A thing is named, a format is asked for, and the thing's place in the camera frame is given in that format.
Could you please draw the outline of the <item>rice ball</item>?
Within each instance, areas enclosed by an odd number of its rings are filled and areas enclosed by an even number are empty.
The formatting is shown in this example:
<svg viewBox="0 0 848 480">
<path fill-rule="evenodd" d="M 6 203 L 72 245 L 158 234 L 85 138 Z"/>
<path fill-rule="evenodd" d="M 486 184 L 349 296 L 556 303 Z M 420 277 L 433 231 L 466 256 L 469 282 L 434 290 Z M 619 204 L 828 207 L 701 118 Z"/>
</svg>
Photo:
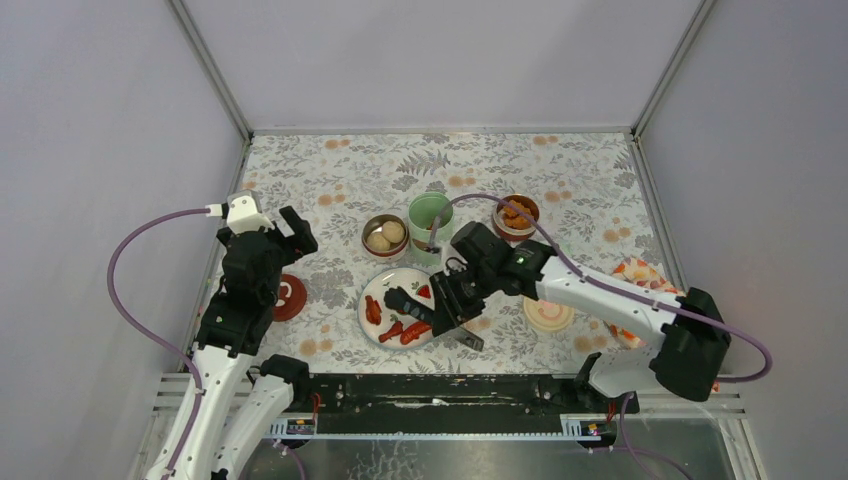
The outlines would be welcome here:
<svg viewBox="0 0 848 480">
<path fill-rule="evenodd" d="M 380 232 L 392 243 L 402 243 L 406 237 L 406 230 L 402 223 L 397 221 L 386 221 L 382 224 Z"/>
<path fill-rule="evenodd" d="M 368 235 L 366 246 L 377 253 L 385 253 L 392 249 L 392 243 L 380 231 L 374 231 Z"/>
</svg>

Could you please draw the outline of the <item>white plate with food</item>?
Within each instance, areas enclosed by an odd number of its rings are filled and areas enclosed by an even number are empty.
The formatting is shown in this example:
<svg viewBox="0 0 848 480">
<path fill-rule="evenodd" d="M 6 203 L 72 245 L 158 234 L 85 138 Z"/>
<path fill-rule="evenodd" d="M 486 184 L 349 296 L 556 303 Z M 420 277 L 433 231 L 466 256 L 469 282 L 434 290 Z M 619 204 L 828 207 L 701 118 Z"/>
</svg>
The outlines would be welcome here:
<svg viewBox="0 0 848 480">
<path fill-rule="evenodd" d="M 384 294 L 388 289 L 393 287 L 401 287 L 415 300 L 418 300 L 427 307 L 434 307 L 434 290 L 430 284 L 429 275 L 426 272 L 408 267 L 391 268 L 381 272 L 364 287 L 357 305 L 357 317 L 365 337 L 377 346 L 392 351 L 415 350 L 433 341 L 434 336 L 431 330 L 408 345 L 402 345 L 400 343 L 400 336 L 385 343 L 378 341 L 378 336 L 386 332 L 395 321 L 402 322 L 404 329 L 418 321 L 407 314 L 391 310 L 384 304 Z M 369 324 L 366 321 L 366 295 L 371 295 L 380 303 L 382 308 L 382 323 L 379 326 Z"/>
</svg>

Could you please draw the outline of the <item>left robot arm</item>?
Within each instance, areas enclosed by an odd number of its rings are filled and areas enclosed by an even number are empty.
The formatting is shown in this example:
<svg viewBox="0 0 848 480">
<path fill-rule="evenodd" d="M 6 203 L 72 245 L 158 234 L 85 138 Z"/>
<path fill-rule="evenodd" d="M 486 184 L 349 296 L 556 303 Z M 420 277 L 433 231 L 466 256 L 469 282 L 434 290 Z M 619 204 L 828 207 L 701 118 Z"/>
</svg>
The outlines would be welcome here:
<svg viewBox="0 0 848 480">
<path fill-rule="evenodd" d="M 268 218 L 217 234 L 226 253 L 194 340 L 196 371 L 148 479 L 236 479 L 273 418 L 309 401 L 307 363 L 275 355 L 261 365 L 245 403 L 230 411 L 273 321 L 283 269 L 318 249 L 308 221 L 290 206 L 279 213 L 290 235 Z"/>
</svg>

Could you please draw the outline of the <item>black tongs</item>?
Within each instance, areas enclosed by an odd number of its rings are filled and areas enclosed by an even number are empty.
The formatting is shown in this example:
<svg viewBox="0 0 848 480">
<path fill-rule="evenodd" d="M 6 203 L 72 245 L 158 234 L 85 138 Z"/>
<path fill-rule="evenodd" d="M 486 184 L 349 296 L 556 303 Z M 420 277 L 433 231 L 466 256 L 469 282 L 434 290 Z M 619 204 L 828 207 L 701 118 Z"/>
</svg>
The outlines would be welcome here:
<svg viewBox="0 0 848 480">
<path fill-rule="evenodd" d="M 464 324 L 482 314 L 484 301 L 441 287 L 436 288 L 433 300 L 434 307 L 427 307 L 401 287 L 390 288 L 384 294 L 384 304 L 389 309 L 424 322 L 431 327 L 434 337 L 448 335 L 469 349 L 480 352 L 484 347 L 484 340 L 467 330 Z"/>
</svg>

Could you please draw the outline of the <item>green cylindrical container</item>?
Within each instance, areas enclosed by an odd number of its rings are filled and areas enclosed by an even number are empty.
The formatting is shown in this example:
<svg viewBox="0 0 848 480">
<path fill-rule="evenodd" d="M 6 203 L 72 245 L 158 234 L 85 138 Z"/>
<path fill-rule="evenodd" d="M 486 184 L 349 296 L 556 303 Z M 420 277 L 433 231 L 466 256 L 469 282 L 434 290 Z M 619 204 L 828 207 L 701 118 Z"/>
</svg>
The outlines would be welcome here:
<svg viewBox="0 0 848 480">
<path fill-rule="evenodd" d="M 410 203 L 407 216 L 413 259 L 416 263 L 428 267 L 438 265 L 454 232 L 453 207 L 450 205 L 450 200 L 442 193 L 423 193 Z M 435 245 L 440 248 L 440 251 L 433 253 L 428 250 L 428 243 L 433 222 L 437 218 L 440 219 L 440 223 L 435 236 Z"/>
</svg>

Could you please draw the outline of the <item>fried chicken piece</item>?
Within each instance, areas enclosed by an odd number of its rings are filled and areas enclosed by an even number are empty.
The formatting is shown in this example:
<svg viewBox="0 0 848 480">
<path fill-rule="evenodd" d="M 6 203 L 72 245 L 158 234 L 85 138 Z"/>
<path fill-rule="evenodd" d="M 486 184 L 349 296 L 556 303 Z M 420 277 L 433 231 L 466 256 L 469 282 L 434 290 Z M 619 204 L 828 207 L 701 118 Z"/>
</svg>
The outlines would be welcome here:
<svg viewBox="0 0 848 480">
<path fill-rule="evenodd" d="M 504 222 L 506 225 L 508 225 L 514 230 L 527 230 L 533 228 L 531 220 L 534 220 L 534 217 L 532 215 L 530 215 L 528 218 L 522 215 L 516 215 L 514 217 L 506 218 Z"/>
<path fill-rule="evenodd" d="M 516 215 L 524 216 L 527 213 L 525 206 L 514 199 L 510 200 L 507 206 L 504 206 L 501 210 L 501 218 L 503 221 L 506 218 L 514 217 Z"/>
</svg>

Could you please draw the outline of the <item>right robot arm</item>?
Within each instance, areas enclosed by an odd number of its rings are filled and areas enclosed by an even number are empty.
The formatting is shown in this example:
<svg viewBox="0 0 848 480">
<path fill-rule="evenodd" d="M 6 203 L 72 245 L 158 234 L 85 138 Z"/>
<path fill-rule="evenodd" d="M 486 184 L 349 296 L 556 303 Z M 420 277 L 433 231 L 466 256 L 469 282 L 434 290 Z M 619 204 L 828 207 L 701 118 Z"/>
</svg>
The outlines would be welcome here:
<svg viewBox="0 0 848 480">
<path fill-rule="evenodd" d="M 535 240 L 516 246 L 471 222 L 451 240 L 459 255 L 430 278 L 434 335 L 480 316 L 495 293 L 572 307 L 620 327 L 642 341 L 639 348 L 587 358 L 573 386 L 575 402 L 597 412 L 612 398 L 663 388 L 693 402 L 712 393 L 730 346 L 712 297 L 651 291 L 594 270 L 568 264 L 557 250 Z"/>
</svg>

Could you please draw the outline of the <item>orange drumstick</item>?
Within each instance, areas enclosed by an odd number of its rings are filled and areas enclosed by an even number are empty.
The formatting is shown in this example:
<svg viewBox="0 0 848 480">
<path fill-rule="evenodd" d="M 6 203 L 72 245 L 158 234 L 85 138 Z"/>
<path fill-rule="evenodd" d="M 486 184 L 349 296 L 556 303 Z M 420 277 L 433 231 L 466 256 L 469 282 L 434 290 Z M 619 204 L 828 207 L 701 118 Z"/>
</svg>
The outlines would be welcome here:
<svg viewBox="0 0 848 480">
<path fill-rule="evenodd" d="M 365 296 L 365 318 L 369 324 L 379 326 L 382 323 L 382 308 L 371 295 Z"/>
</svg>

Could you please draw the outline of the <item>red sausage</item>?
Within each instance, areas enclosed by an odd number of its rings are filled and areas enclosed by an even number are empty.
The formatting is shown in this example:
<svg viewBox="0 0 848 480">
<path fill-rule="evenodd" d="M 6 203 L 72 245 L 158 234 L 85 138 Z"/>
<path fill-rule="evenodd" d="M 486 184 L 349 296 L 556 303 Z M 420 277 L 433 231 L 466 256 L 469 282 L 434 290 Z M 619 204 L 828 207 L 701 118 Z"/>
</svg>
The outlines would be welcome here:
<svg viewBox="0 0 848 480">
<path fill-rule="evenodd" d="M 428 333 L 431 329 L 431 325 L 422 321 L 417 321 L 402 331 L 400 335 L 400 343 L 402 345 L 408 345 L 411 342 L 418 340 L 423 334 Z"/>
</svg>

